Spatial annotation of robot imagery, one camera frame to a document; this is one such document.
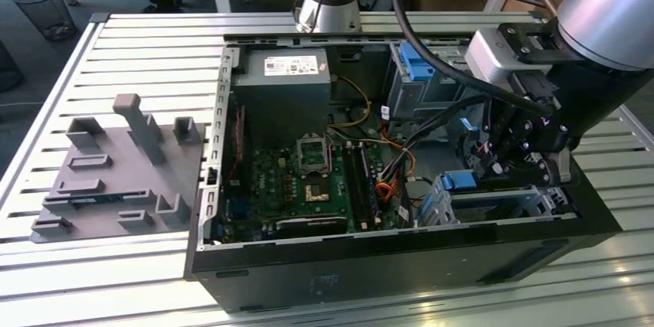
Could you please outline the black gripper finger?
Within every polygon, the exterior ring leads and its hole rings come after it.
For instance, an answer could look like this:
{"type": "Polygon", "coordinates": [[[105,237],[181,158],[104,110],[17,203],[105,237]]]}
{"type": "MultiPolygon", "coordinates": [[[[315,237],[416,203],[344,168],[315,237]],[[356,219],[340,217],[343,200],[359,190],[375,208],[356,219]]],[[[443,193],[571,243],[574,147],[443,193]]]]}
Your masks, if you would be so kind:
{"type": "Polygon", "coordinates": [[[486,174],[507,174],[531,170],[528,135],[534,131],[532,116],[508,103],[486,103],[482,115],[482,168],[486,174]]]}
{"type": "Polygon", "coordinates": [[[551,188],[570,183],[570,150],[560,152],[531,152],[510,161],[510,179],[527,187],[551,188]]]}

